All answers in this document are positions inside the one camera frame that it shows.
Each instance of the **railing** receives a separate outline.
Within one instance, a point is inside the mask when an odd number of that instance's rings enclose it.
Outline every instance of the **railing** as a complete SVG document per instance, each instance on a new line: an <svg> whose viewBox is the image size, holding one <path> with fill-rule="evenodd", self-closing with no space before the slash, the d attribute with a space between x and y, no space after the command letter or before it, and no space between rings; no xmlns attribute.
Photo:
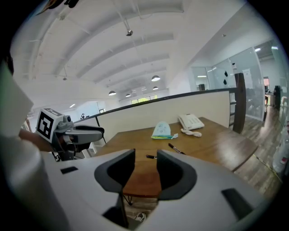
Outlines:
<svg viewBox="0 0 289 231"><path fill-rule="evenodd" d="M87 117L85 119L79 120L75 123L89 120L91 118L95 118L98 126L101 126L98 121L98 116L102 116L105 114L113 113L116 111L121 111L124 109L136 107L136 106L141 106L144 104L150 104L158 101L164 101L164 100L169 100L169 99L174 99L174 98L180 98L180 97L186 97L186 96L193 96L193 95L199 95L199 94L207 94L207 93L213 93L213 92L225 92L228 91L230 94L234 93L235 94L235 102L229 102L230 105L235 105L235 112L231 113L230 112L230 117L234 116L234 121L232 123L229 122L228 126L233 126L233 131L237 133L241 133L244 127L244 122L245 122L245 114L246 114L246 90L245 90L245 82L244 82L244 76L242 73L235 74L235 79L236 79L236 88L222 88L222 89L214 89L214 90L206 90L206 91L199 91L199 92L188 92L188 93L183 93L183 94L178 94L178 95L173 95L173 96L167 96L159 99L153 99L137 104L132 104L132 105L127 105L123 107L119 107L110 111L106 111L100 114L96 114L94 116Z"/></svg>

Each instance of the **black marker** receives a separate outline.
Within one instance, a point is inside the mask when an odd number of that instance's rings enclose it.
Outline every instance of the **black marker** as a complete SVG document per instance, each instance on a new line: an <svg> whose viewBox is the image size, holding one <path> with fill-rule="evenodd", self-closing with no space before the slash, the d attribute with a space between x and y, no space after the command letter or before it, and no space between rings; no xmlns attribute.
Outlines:
<svg viewBox="0 0 289 231"><path fill-rule="evenodd" d="M157 159L157 157L155 156L151 156L151 155L146 155L147 158L150 158L150 159Z"/></svg>
<svg viewBox="0 0 289 231"><path fill-rule="evenodd" d="M174 149L175 151L177 151L178 153L185 155L185 153L181 152L179 149L177 149L177 148L176 148L175 146L173 146L171 143L168 143L168 145L169 145L172 149Z"/></svg>

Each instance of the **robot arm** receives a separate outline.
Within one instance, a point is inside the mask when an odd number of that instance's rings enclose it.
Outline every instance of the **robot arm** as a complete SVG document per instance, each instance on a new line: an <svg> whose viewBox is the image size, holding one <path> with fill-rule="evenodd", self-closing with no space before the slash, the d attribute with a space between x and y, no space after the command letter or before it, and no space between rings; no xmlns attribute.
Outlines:
<svg viewBox="0 0 289 231"><path fill-rule="evenodd" d="M75 125L69 115L43 108L39 113L36 133L51 144L62 161L67 161L73 160L76 152L88 149L91 142L102 139L104 129Z"/></svg>

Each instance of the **desk telephone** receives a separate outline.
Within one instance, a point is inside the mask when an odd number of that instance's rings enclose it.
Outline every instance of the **desk telephone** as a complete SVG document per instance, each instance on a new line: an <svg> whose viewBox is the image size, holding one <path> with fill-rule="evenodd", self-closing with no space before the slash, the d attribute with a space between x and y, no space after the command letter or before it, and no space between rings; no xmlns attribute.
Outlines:
<svg viewBox="0 0 289 231"><path fill-rule="evenodd" d="M187 114L187 115L179 115L178 119L182 124L181 131L187 135L194 135L196 137L201 137L202 134L200 132L191 132L190 130L202 128L205 125L197 118L194 114Z"/></svg>

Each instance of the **glass wall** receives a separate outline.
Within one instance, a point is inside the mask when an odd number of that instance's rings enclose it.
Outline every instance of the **glass wall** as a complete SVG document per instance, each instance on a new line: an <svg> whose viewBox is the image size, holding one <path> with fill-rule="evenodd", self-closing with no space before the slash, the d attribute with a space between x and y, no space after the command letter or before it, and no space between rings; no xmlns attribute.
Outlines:
<svg viewBox="0 0 289 231"><path fill-rule="evenodd" d="M198 87L203 83L205 89L235 88L237 86L234 73L243 73L247 97L246 115L263 121L264 80L258 57L253 48L242 51L212 67L192 67L192 72L195 85ZM234 94L230 95L230 101L235 101ZM235 105L231 105L230 111L235 111Z"/></svg>
<svg viewBox="0 0 289 231"><path fill-rule="evenodd" d="M280 99L278 99L280 100L279 121L281 126L284 126L288 112L287 86L289 82L289 66L283 47L277 41L273 41L272 43L272 53L280 75Z"/></svg>
<svg viewBox="0 0 289 231"><path fill-rule="evenodd" d="M200 84L204 84L205 90L211 89L205 67L192 67L192 73L193 73L193 78L195 80L194 82L195 82L197 91L200 91L199 89Z"/></svg>
<svg viewBox="0 0 289 231"><path fill-rule="evenodd" d="M235 73L243 73L246 86L246 115L263 121L265 89L258 57L253 48L247 49L229 58L235 63Z"/></svg>
<svg viewBox="0 0 289 231"><path fill-rule="evenodd" d="M215 89L236 87L235 76L229 59L214 65L211 72Z"/></svg>

